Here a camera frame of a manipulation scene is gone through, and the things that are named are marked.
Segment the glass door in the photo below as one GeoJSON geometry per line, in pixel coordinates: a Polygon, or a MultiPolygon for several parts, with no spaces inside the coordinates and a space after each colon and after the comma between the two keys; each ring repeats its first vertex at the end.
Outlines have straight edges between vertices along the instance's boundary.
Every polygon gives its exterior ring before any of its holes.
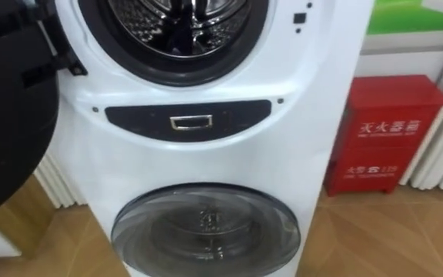
{"type": "Polygon", "coordinates": [[[152,277],[265,276],[300,246],[291,211],[236,185],[176,185],[127,204],[112,230],[122,260],[152,277]]]}

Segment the fire extinguisher box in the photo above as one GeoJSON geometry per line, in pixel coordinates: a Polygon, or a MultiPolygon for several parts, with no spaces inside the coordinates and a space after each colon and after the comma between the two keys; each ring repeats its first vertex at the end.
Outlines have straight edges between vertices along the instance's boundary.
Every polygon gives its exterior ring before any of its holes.
{"type": "Polygon", "coordinates": [[[415,154],[411,147],[346,149],[326,176],[328,195],[378,190],[392,192],[415,154]]]}
{"type": "Polygon", "coordinates": [[[418,147],[442,106],[442,92],[424,75],[356,78],[340,147],[418,147]]]}
{"type": "Polygon", "coordinates": [[[424,75],[356,78],[325,178],[328,194],[392,192],[442,106],[443,93],[424,75]]]}

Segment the black object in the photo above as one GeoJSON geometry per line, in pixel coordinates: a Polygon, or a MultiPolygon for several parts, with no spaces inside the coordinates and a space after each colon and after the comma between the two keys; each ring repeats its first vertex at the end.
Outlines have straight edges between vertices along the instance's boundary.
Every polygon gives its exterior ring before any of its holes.
{"type": "Polygon", "coordinates": [[[276,198],[202,182],[129,202],[116,217],[111,241],[122,261],[149,276],[247,277],[286,265],[301,234],[295,215],[276,198]]]}
{"type": "Polygon", "coordinates": [[[271,114],[271,102],[108,107],[105,114],[110,123],[151,139],[206,142],[258,124],[271,114]]]}
{"type": "Polygon", "coordinates": [[[296,13],[293,15],[294,24],[304,24],[306,20],[307,20],[307,14],[304,12],[296,13]]]}
{"type": "Polygon", "coordinates": [[[18,0],[0,0],[0,205],[35,170],[51,140],[58,115],[56,70],[86,73],[65,40],[53,0],[40,4],[28,9],[18,0]],[[59,41],[58,55],[37,20],[59,41]]]}
{"type": "Polygon", "coordinates": [[[214,81],[245,60],[265,25],[269,3],[268,0],[249,2],[252,2],[250,13],[236,39],[210,55],[183,59],[168,57],[138,43],[118,22],[108,0],[78,0],[95,39],[119,65],[140,78],[178,87],[214,81]]]}

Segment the wooden floor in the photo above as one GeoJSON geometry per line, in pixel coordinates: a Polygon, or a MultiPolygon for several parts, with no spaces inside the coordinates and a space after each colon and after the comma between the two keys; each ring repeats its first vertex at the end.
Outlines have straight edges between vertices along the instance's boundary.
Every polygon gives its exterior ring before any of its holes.
{"type": "MultiPolygon", "coordinates": [[[[57,213],[36,258],[0,277],[126,277],[86,207],[57,213]]],[[[443,191],[322,195],[298,277],[443,277],[443,191]]]]}

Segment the washing machine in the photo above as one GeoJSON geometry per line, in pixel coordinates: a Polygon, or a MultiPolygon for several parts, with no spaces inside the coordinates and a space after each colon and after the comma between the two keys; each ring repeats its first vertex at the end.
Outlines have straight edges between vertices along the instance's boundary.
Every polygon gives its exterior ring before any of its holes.
{"type": "Polygon", "coordinates": [[[290,277],[372,6],[0,0],[0,66],[131,276],[290,277]]]}

